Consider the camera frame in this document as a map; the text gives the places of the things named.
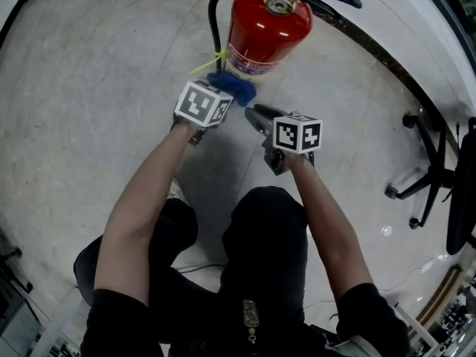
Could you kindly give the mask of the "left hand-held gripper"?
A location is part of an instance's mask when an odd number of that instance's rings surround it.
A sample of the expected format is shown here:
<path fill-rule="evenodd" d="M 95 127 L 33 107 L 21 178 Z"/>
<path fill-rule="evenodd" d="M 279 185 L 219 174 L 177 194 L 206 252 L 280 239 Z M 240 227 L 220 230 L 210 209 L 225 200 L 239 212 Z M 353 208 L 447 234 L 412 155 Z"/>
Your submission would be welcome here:
<path fill-rule="evenodd" d="M 173 112 L 173 125 L 188 120 L 198 126 L 189 144 L 197 146 L 209 128 L 223 122 L 234 98 L 203 80 L 188 81 Z"/>

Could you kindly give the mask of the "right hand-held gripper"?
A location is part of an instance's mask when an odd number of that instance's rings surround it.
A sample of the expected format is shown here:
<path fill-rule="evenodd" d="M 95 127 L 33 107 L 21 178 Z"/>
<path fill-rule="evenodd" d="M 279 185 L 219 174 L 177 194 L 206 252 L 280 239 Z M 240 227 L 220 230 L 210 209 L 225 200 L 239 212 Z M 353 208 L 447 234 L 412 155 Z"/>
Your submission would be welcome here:
<path fill-rule="evenodd" d="M 266 136 L 264 161 L 276 175 L 288 169 L 284 152 L 305 155 L 315 165 L 314 152 L 321 148 L 322 120 L 307 115 L 289 115 L 282 109 L 257 103 L 245 108 L 245 118 L 253 128 Z"/>

